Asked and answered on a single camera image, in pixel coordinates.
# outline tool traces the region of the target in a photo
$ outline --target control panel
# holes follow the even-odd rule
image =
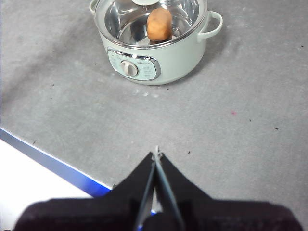
[[[127,78],[151,81],[161,74],[158,61],[153,57],[127,54],[110,47],[107,52],[112,67]]]

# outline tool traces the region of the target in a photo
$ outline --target silver trim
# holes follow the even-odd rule
[[[160,68],[160,65],[159,65],[159,62],[157,59],[151,57],[151,56],[142,56],[142,55],[132,55],[132,54],[127,54],[127,53],[124,53],[124,52],[121,52],[121,51],[118,51],[110,46],[108,46],[107,48],[107,52],[108,51],[111,51],[113,53],[116,53],[116,54],[119,54],[119,55],[123,55],[125,57],[128,57],[128,58],[132,58],[132,59],[140,59],[140,60],[147,60],[147,61],[151,61],[153,64],[154,64],[154,68],[155,68],[155,71],[156,71],[156,76],[154,78],[151,78],[151,79],[148,79],[148,80],[140,80],[140,79],[135,79],[133,77],[128,77],[126,75],[123,75],[121,73],[119,73],[115,68],[115,71],[118,72],[120,75],[124,76],[125,78],[129,78],[129,79],[132,79],[132,80],[135,80],[135,81],[142,81],[142,82],[147,82],[147,81],[153,81],[154,79],[157,79],[161,74],[162,74],[162,70]]]
[[[164,6],[165,4],[168,4],[169,0],[161,0],[161,5]],[[165,41],[159,44],[155,44],[155,45],[132,45],[132,44],[128,44],[128,43],[124,43],[121,42],[119,40],[117,40],[116,38],[114,38],[110,32],[108,32],[105,23],[100,21],[100,17],[102,15],[106,14],[106,11],[108,9],[108,7],[112,4],[114,4],[115,1],[113,2],[103,2],[102,0],[98,0],[94,9],[94,21],[95,24],[100,32],[100,34],[102,36],[104,36],[104,38],[106,38],[107,40],[109,40],[110,42],[125,47],[125,48],[130,48],[130,49],[134,49],[134,50],[145,50],[145,49],[157,49],[157,48],[161,48],[161,47],[165,47],[165,46],[169,46],[172,45],[174,43],[177,43],[179,41],[181,41],[182,39],[186,38],[187,36],[191,35],[198,27],[199,25],[204,21],[204,19],[207,17],[208,12],[207,12],[207,1],[205,0],[197,0],[198,6],[199,6],[199,12],[198,12],[198,17],[196,19],[196,21],[194,22],[194,24],[192,25],[192,27],[186,31],[184,34],[176,37],[175,39],[169,40],[169,41]],[[100,10],[99,5],[100,4],[104,4],[103,7],[104,9]]]

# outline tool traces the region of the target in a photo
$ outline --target stainless steel inner pot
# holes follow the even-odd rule
[[[151,42],[146,22],[153,9],[163,7],[172,14],[172,40]],[[100,0],[95,8],[95,22],[110,41],[124,47],[162,46],[188,36],[202,22],[207,6],[204,0],[161,0],[150,6],[139,6],[131,0]]]

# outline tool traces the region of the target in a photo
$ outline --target label on pot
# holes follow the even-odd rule
[[[158,62],[151,57],[137,56],[131,54],[124,54],[119,51],[108,50],[108,57],[112,67],[121,75],[139,81],[149,81],[158,77],[159,69]],[[138,70],[137,75],[130,76],[127,70],[123,69],[121,63],[127,61],[132,68]]]

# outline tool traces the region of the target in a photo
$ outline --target white knob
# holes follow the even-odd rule
[[[130,61],[122,61],[121,68],[127,76],[136,76],[138,74],[138,68]]]
[[[158,3],[160,0],[132,0],[133,3],[140,6],[149,6]]]

